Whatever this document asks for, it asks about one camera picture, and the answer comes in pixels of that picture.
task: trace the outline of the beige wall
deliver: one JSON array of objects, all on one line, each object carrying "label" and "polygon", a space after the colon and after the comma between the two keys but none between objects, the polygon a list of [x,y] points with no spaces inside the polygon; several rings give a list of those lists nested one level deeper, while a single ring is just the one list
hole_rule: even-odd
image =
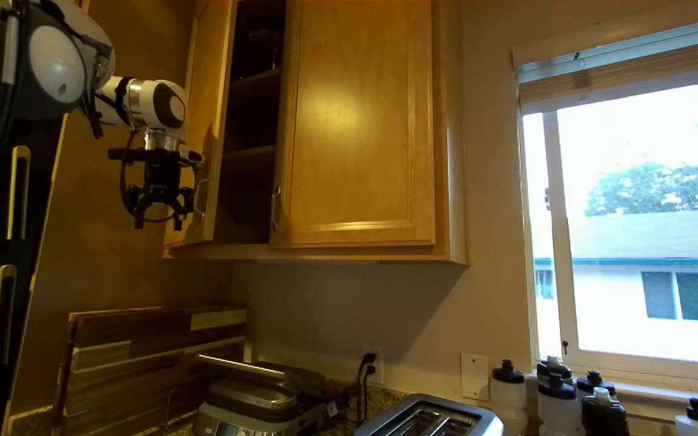
[{"label": "beige wall", "polygon": [[[182,82],[189,1],[100,0],[90,12],[116,44],[118,75]],[[93,141],[84,119],[69,115],[11,392],[11,413],[53,402],[67,311],[203,304],[223,300],[228,290],[228,265],[163,260],[163,227],[133,230],[133,220],[118,201],[118,161],[107,160],[107,148],[120,148],[124,141],[124,128],[107,128],[101,141]]]},{"label": "beige wall", "polygon": [[382,346],[382,384],[460,396],[460,354],[531,367],[526,236],[509,51],[663,0],[463,0],[469,265],[239,265],[261,356],[352,380]]}]

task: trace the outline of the tree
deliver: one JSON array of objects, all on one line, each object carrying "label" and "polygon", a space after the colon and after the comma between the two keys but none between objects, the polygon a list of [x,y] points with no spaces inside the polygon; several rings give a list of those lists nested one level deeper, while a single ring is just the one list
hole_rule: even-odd
[{"label": "tree", "polygon": [[698,211],[698,164],[645,161],[605,174],[589,191],[587,214]]}]

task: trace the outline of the cabinet door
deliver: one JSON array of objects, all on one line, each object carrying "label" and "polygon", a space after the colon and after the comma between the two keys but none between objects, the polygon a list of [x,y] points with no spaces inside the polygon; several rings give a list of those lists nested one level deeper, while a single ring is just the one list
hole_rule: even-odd
[{"label": "cabinet door", "polygon": [[435,242],[432,0],[294,0],[274,244]]},{"label": "cabinet door", "polygon": [[196,184],[196,213],[185,220],[182,230],[171,225],[164,230],[164,247],[209,242],[216,231],[236,4],[237,0],[196,1],[186,67],[185,141],[203,154],[203,166],[196,182],[194,172],[182,172],[185,185]]}]

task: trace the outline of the wooden cutting board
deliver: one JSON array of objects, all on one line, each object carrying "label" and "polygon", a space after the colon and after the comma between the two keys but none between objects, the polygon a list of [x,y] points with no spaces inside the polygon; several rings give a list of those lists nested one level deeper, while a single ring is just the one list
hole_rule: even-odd
[{"label": "wooden cutting board", "polygon": [[248,310],[236,304],[93,310],[67,316],[56,411],[65,436],[131,436],[196,408],[216,367],[242,357]]}]

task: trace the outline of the wooden cabinet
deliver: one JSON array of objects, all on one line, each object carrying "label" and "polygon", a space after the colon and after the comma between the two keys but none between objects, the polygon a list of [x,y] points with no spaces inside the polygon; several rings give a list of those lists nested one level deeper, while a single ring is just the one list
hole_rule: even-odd
[{"label": "wooden cabinet", "polygon": [[202,213],[168,254],[465,260],[454,12],[209,0],[186,82]]}]

